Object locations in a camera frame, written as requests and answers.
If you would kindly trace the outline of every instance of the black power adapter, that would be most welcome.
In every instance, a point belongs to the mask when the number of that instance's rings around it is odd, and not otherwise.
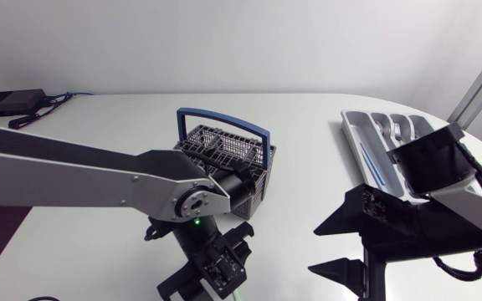
[[[33,115],[45,97],[42,89],[0,92],[0,116]]]

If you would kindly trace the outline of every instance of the fork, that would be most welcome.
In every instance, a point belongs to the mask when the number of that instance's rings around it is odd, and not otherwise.
[[[401,125],[398,122],[393,123],[393,129],[395,130],[395,140],[399,143],[399,145],[403,145],[403,137],[401,136]]]

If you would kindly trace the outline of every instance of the basket handle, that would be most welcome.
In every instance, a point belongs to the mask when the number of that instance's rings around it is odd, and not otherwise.
[[[184,141],[187,139],[187,128],[185,124],[185,116],[197,116],[208,118],[211,120],[217,120],[224,122],[229,125],[233,125],[238,127],[239,129],[246,130],[254,135],[257,135],[261,138],[263,149],[264,149],[264,162],[263,162],[263,169],[266,171],[269,170],[269,162],[270,162],[270,155],[271,155],[271,144],[270,144],[270,133],[268,130],[262,129],[257,125],[253,125],[247,121],[228,116],[225,114],[220,114],[217,112],[212,112],[209,110],[200,110],[200,109],[193,109],[193,108],[180,108],[177,111],[177,131],[180,137],[180,141]]]

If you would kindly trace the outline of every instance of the white table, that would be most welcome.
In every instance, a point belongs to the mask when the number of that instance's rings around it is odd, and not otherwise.
[[[313,230],[362,182],[340,111],[415,112],[385,100],[346,94],[152,94],[98,95],[72,99],[23,128],[78,144],[140,154],[177,142],[176,110],[214,110],[259,125],[278,147],[267,195],[250,220],[255,236],[246,264],[244,300],[356,300],[340,284],[308,271],[317,263],[362,258],[356,234],[317,237]],[[445,122],[428,116],[437,127]],[[5,126],[12,118],[0,118]],[[187,118],[187,128],[227,125]],[[482,163],[482,143],[462,141]],[[226,232],[241,219],[217,217]],[[35,207],[0,257],[0,300],[49,295],[61,301],[159,300],[156,286],[185,262],[173,235],[144,242],[146,216],[129,208]],[[445,258],[474,269],[471,254]],[[482,280],[464,283],[432,259],[387,266],[387,300],[482,300]]]

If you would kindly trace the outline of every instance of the gray plastic basket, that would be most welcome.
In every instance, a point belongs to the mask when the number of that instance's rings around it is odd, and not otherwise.
[[[180,140],[174,148],[203,154],[221,166],[228,166],[234,159],[242,160],[250,169],[256,190],[251,198],[235,207],[232,213],[247,220],[252,217],[265,196],[276,149],[274,146],[270,145],[269,148],[267,169],[264,169],[265,151],[262,142],[205,125],[197,126],[187,134],[186,139]],[[192,160],[195,165],[205,170],[205,165],[201,160],[197,158],[192,158]],[[215,167],[209,167],[210,176],[217,171]]]

